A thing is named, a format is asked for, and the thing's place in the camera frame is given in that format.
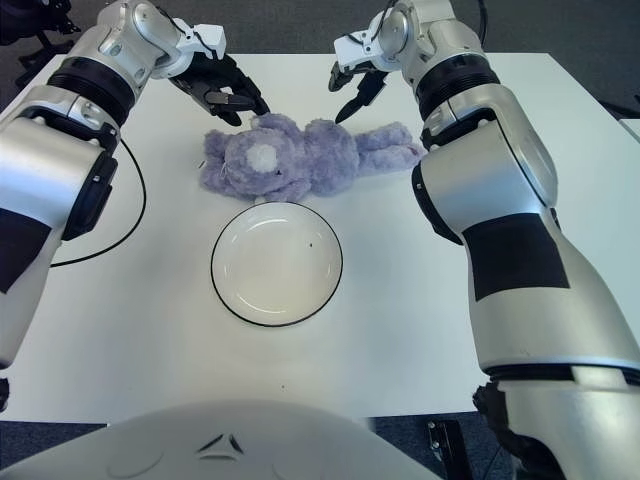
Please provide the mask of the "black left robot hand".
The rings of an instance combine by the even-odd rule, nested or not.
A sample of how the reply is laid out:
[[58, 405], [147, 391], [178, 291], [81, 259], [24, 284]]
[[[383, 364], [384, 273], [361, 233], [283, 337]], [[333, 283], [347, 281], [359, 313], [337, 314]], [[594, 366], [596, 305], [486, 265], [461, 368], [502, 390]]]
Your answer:
[[169, 81], [211, 116], [234, 127], [242, 125], [239, 112], [270, 112], [259, 88], [229, 55], [209, 59], [195, 53], [189, 67]]

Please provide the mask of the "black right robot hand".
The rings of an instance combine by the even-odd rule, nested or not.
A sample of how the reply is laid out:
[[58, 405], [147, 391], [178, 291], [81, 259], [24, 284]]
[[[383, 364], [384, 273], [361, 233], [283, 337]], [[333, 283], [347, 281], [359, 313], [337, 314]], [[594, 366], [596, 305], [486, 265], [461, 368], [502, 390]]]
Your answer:
[[357, 86], [357, 94], [336, 114], [336, 124], [344, 122], [361, 108], [369, 106], [386, 86], [385, 78], [388, 73], [374, 69], [371, 63], [365, 62], [354, 70], [342, 71], [338, 62], [335, 62], [331, 69], [328, 90], [332, 93], [341, 90], [356, 74], [360, 73], [364, 76]]

